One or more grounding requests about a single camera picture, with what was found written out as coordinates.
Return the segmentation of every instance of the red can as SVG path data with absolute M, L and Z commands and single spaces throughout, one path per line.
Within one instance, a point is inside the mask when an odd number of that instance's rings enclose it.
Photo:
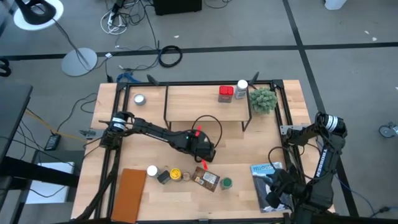
M 234 95 L 234 88 L 232 86 L 220 86 L 218 93 L 218 101 L 220 103 L 230 103 Z

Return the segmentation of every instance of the black metal frame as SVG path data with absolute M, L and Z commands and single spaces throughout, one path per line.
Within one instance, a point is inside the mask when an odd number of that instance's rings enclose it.
M 241 121 L 242 122 L 242 131 L 245 132 L 246 128 L 248 128 L 249 123 L 251 121 L 251 106 L 250 106 L 250 97 L 249 97 L 249 89 L 246 89 L 246 96 L 248 98 L 248 112 L 249 112 L 249 119 L 247 121 Z M 166 91 L 165 91 L 165 96 L 164 96 L 164 110 L 163 110 L 163 120 L 164 123 L 166 124 L 166 127 L 168 130 L 172 129 L 172 122 L 171 121 L 167 121 L 167 102 L 168 102 L 168 98 L 169 98 L 169 85 L 166 85 Z
M 168 87 L 169 86 L 187 86 L 187 85 L 235 85 L 237 84 L 238 81 L 207 81 L 207 82 L 168 82 L 168 83 L 159 83 L 159 84 L 155 84 L 155 83 L 118 83 L 117 87 L 116 87 L 116 94 L 114 97 L 114 103 L 113 103 L 113 110 L 112 110 L 112 116 L 118 112 L 118 106 L 119 106 L 119 99 L 120 99 L 120 94 L 121 94 L 121 90 L 125 90 L 124 92 L 124 101 L 123 101 L 123 111 L 127 111 L 127 106 L 129 103 L 129 92 L 130 92 L 130 88 L 134 87 L 134 86 L 166 86 L 166 91 L 165 94 L 167 96 L 168 93 Z M 280 95 L 282 97 L 282 104 L 283 104 L 283 108 L 285 111 L 285 116 L 286 116 L 286 120 L 287 120 L 287 124 L 285 125 L 293 125 L 293 121 L 292 121 L 292 117 L 290 114 L 290 110 L 289 110 L 289 104 L 287 102 L 287 98 L 286 98 L 286 92 L 284 89 L 284 84 L 283 84 L 283 80 L 258 80 L 255 81 L 254 83 L 255 85 L 270 85 L 270 89 L 271 91 L 276 92 L 277 90 L 280 91 Z M 251 116 L 251 107 L 250 107 L 250 102 L 249 102 L 249 90 L 247 90 L 247 96 L 248 96 L 248 106 L 249 106 L 249 112 L 250 112 L 250 119 L 249 121 L 246 123 L 246 125 L 244 125 L 244 123 L 242 122 L 242 129 L 246 130 L 247 126 L 249 125 L 249 122 L 252 118 Z M 167 97 L 165 98 L 165 107 L 167 106 Z M 284 125 L 283 124 L 283 120 L 282 120 L 282 116 L 280 114 L 280 108 L 279 108 L 279 104 L 277 103 L 277 106 L 275 108 L 275 115 L 276 115 L 276 120 L 277 120 L 277 129 L 279 130 L 279 127 Z M 164 120 L 166 122 L 167 127 L 171 128 L 171 123 L 170 125 L 167 124 L 167 120 L 165 118 L 166 116 L 166 109 L 164 110 Z M 279 133 L 280 136 L 280 142 L 283 145 L 283 139 L 282 139 L 282 134 Z M 297 164 L 297 166 L 299 166 L 301 169 L 303 169 L 302 167 L 302 163 L 301 163 L 301 158 L 299 156 L 299 150 L 297 147 L 293 148 L 294 150 L 294 156 L 295 159 L 297 161 L 299 161 L 299 164 Z M 109 167 L 109 158 L 110 158 L 110 153 L 111 150 L 110 149 L 106 149 L 105 152 L 105 157 L 104 157 L 104 163 L 103 163 L 103 168 L 102 168 L 102 173 L 101 173 L 101 180 L 99 183 L 99 186 L 101 186 L 108 174 L 108 167 Z M 115 157 L 114 157 L 114 163 L 119 164 L 119 160 L 120 160 L 120 153 L 121 153 L 121 147 L 116 149 L 116 153 L 115 153 Z M 286 166 L 288 166 L 288 164 L 291 164 L 291 160 L 290 160 L 290 156 L 289 154 L 283 150 L 284 153 L 284 159 L 285 159 L 285 164 Z M 115 193 L 116 193 L 116 182 L 117 182 L 117 176 L 115 177 L 115 179 L 113 180 L 112 184 L 111 184 L 111 189 L 109 192 L 109 200 L 108 200 L 108 209 L 106 212 L 106 216 L 110 217 L 112 214 L 112 209 L 113 209 L 113 204 L 114 204 L 114 198 L 115 198 Z M 100 201 L 100 203 L 98 204 L 96 210 L 95 210 L 95 216 L 94 218 L 100 218 L 101 216 L 101 207 L 102 207 L 102 200 Z M 286 216 L 284 218 L 248 218 L 248 219 L 217 219 L 217 220 L 211 220 L 212 223 L 274 223 L 274 222 L 283 222 L 286 219 Z M 203 220 L 203 223 L 208 223 L 209 220 Z M 200 220 L 198 222 L 198 220 L 164 220 L 164 221 L 142 221 L 142 222 L 138 222 L 138 223 L 201 223 Z

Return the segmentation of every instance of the white cap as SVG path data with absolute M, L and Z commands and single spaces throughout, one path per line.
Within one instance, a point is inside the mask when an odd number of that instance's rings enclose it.
M 155 176 L 157 174 L 157 167 L 156 166 L 149 166 L 147 169 L 147 174 L 151 177 Z
M 248 87 L 248 83 L 247 83 L 246 80 L 239 80 L 238 81 L 238 88 L 244 90 L 247 87 Z
M 142 94 L 137 94 L 135 97 L 134 97 L 134 101 L 136 102 L 136 103 L 142 103 L 143 101 L 144 101 L 144 95 L 142 95 Z

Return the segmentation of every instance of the yellow jar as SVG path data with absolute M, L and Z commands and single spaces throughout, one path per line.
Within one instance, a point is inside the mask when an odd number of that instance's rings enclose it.
M 181 181 L 181 176 L 182 175 L 180 169 L 175 168 L 170 171 L 170 178 L 176 182 Z

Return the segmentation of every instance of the black box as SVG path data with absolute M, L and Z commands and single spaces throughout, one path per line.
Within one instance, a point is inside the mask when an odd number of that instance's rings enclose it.
M 166 14 L 201 11 L 202 0 L 154 0 L 158 16 Z

